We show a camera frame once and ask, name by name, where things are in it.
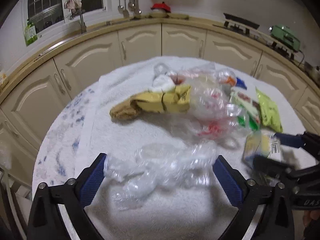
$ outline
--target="kitchen countertop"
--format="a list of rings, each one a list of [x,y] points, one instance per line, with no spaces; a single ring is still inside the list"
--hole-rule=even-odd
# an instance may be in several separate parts
[[[288,68],[290,68],[294,73],[297,74],[300,78],[302,78],[320,97],[320,89],[318,86],[295,64],[282,57],[280,54],[267,47],[262,41],[256,41],[239,33],[232,32],[223,28],[222,22],[216,22],[203,18],[189,17],[188,15],[182,14],[162,14],[162,13],[151,13],[145,16],[142,16],[139,20],[124,20],[117,19],[111,21],[111,25],[106,26],[105,23],[97,24],[91,28],[88,28],[88,32],[84,34],[77,34],[73,37],[68,36],[67,42],[61,42],[60,45],[56,46],[54,49],[48,51],[47,53],[39,56],[39,53],[30,57],[23,65],[18,67],[13,73],[11,73],[8,77],[8,83],[0,92],[0,104],[3,100],[9,95],[9,93],[14,89],[14,87],[19,84],[27,75],[29,75],[32,71],[34,71],[37,67],[41,66],[44,62],[49,60],[50,58],[56,56],[57,54],[63,52],[66,49],[71,48],[83,41],[88,39],[97,37],[102,34],[111,33],[114,31],[150,25],[150,24],[159,24],[159,23],[168,23],[168,24],[177,24],[177,25],[185,25],[190,27],[197,27],[206,29],[209,31],[214,31],[217,33],[221,33],[232,38],[241,40],[246,42],[258,49],[263,50],[264,52],[270,54],[274,58],[278,59],[280,62],[285,64]]]

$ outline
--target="dish soap bottle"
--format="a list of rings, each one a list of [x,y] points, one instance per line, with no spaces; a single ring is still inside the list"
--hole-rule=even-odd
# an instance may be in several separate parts
[[[35,25],[28,19],[27,27],[24,29],[26,45],[30,45],[38,39]]]

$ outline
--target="yellow-green package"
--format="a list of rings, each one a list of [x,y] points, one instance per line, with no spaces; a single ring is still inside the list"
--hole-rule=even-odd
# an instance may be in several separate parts
[[[256,93],[261,107],[262,124],[272,128],[276,132],[283,132],[278,106],[276,103],[257,88]]]

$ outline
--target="human hand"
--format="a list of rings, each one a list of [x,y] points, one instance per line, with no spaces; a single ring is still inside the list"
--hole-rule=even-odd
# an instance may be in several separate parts
[[[312,220],[318,220],[320,217],[320,210],[307,210],[303,214],[303,225],[307,227]]]

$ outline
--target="cream cabinet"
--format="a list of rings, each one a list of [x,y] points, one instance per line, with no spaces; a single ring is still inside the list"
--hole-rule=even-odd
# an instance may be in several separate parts
[[[39,149],[51,124],[70,100],[50,59],[22,80],[0,107],[22,136]]]
[[[262,50],[229,36],[208,31],[204,59],[254,75]]]
[[[206,35],[204,29],[163,24],[162,56],[203,58]]]
[[[74,98],[100,76],[121,67],[117,32],[84,41],[54,57],[65,87]]]
[[[123,65],[161,56],[161,24],[118,31]]]
[[[301,120],[306,131],[318,134],[317,130],[311,125],[311,123],[304,116],[302,116],[302,114],[300,114],[297,110],[294,110],[294,111],[296,115],[299,117],[299,119]]]
[[[296,106],[307,87],[286,65],[265,53],[261,56],[254,77],[278,88],[292,107]]]
[[[31,186],[37,150],[21,136],[1,110],[0,142],[5,143],[11,151],[11,169],[8,173]]]
[[[303,93],[295,109],[303,115],[309,126],[320,134],[320,98],[309,87]]]

